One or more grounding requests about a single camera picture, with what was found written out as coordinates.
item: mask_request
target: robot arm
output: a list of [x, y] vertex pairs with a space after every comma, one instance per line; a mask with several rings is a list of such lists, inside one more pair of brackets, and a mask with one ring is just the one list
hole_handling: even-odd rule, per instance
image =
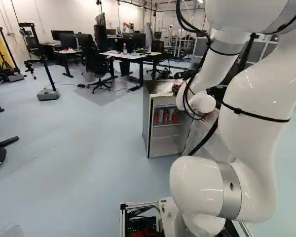
[[[219, 29], [213, 42], [216, 37], [220, 45], [244, 44], [249, 32], [280, 36], [277, 48], [239, 73], [225, 93], [218, 131], [237, 161], [182, 157], [171, 167], [173, 199], [185, 224], [197, 236], [201, 236], [200, 230], [214, 235], [210, 228], [219, 225], [221, 218], [263, 222], [273, 215], [277, 205], [274, 151], [284, 122], [296, 105], [296, 1], [205, 3], [209, 23]], [[215, 51], [208, 52], [191, 86], [196, 95], [189, 94], [189, 100], [199, 111], [205, 104], [202, 100], [210, 99], [208, 95], [197, 97], [198, 93], [218, 84], [236, 58]], [[179, 109], [183, 90], [177, 98]], [[205, 226], [204, 219], [209, 218], [212, 225]]]
[[[202, 70], [196, 75], [188, 91], [189, 104], [202, 113], [211, 112], [216, 105], [214, 98], [204, 93], [205, 89], [218, 85], [227, 75], [237, 59], [250, 33], [213, 30], [212, 44], [205, 58]], [[184, 83], [177, 95], [177, 107], [184, 110]]]
[[126, 23], [126, 22], [123, 22], [123, 32], [126, 32], [126, 28], [129, 29], [130, 33], [134, 33], [134, 23]]

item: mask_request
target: table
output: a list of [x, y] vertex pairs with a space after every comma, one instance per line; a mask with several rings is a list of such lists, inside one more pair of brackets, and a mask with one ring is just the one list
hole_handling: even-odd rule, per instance
[[152, 61], [152, 80], [155, 80], [158, 61], [160, 60], [160, 57], [162, 55], [162, 53], [159, 53], [159, 52], [151, 52], [151, 54], [149, 54], [149, 55], [139, 54], [137, 56], [134, 56], [129, 53], [123, 54], [123, 53], [119, 53], [119, 52], [113, 51], [113, 50], [107, 51], [104, 53], [100, 53], [100, 54], [112, 57], [112, 58], [114, 58], [116, 60], [120, 60], [120, 61], [129, 61], [132, 63], [138, 63], [139, 64], [139, 82], [140, 82], [139, 84], [140, 84], [140, 86], [138, 86], [136, 89], [141, 88], [144, 84], [144, 61]]
[[81, 53], [82, 50], [74, 50], [74, 51], [56, 51], [56, 53], [59, 53], [63, 56], [64, 59], [64, 66], [66, 69], [66, 73], [63, 73], [64, 76], [67, 76], [69, 78], [73, 78], [73, 76], [70, 74], [69, 67], [68, 67], [68, 61], [67, 61], [67, 55], [68, 54], [75, 54], [75, 53]]

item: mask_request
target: keyboard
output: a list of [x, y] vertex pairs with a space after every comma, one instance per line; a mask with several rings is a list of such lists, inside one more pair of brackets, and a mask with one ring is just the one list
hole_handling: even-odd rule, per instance
[[141, 53], [141, 54], [147, 54], [150, 55], [151, 53], [149, 53], [147, 50], [136, 50], [137, 53]]

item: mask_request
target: black office chair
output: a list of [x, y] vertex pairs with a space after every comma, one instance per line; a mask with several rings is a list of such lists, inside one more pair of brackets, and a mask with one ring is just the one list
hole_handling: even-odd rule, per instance
[[84, 56], [85, 56], [85, 66], [87, 72], [92, 72], [95, 74], [95, 77], [99, 80], [95, 83], [91, 83], [87, 85], [87, 88], [90, 88], [90, 86], [95, 86], [92, 89], [92, 93], [95, 93], [95, 90], [99, 87], [104, 86], [107, 90], [110, 90], [111, 87], [107, 84], [113, 83], [111, 78], [102, 80], [101, 78], [105, 76], [106, 73], [109, 72], [109, 60], [105, 58], [105, 56], [99, 54], [99, 51], [94, 44], [92, 47], [84, 50]]
[[[160, 41], [161, 38], [161, 32], [155, 32], [154, 33], [154, 37], [156, 38], [156, 40], [154, 40], [151, 44], [151, 50], [153, 52], [159, 52], [159, 53], [164, 53], [164, 43], [163, 41]], [[168, 55], [164, 55], [164, 58], [158, 61], [158, 64], [164, 62], [165, 60], [168, 60], [168, 65], [169, 65], [169, 69], [165, 70], [160, 70], [160, 69], [156, 69], [156, 72], [159, 73], [158, 79], [171, 79], [171, 71], [170, 71], [170, 59], [171, 57], [169, 57]]]

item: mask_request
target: light blue floor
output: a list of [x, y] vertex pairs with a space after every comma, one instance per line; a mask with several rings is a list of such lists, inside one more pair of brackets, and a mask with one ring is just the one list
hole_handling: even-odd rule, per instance
[[[70, 79], [60, 66], [50, 70], [62, 93], [57, 101], [37, 101], [48, 85], [43, 68], [37, 80], [0, 86], [0, 140], [20, 137], [0, 167], [0, 229], [13, 223], [26, 237], [116, 237], [121, 202], [170, 195], [176, 157], [146, 158], [141, 90], [99, 105], [90, 90], [61, 85], [82, 83], [79, 71], [71, 69]], [[250, 225], [255, 237], [296, 236], [296, 110], [276, 168], [279, 209], [268, 222]]]

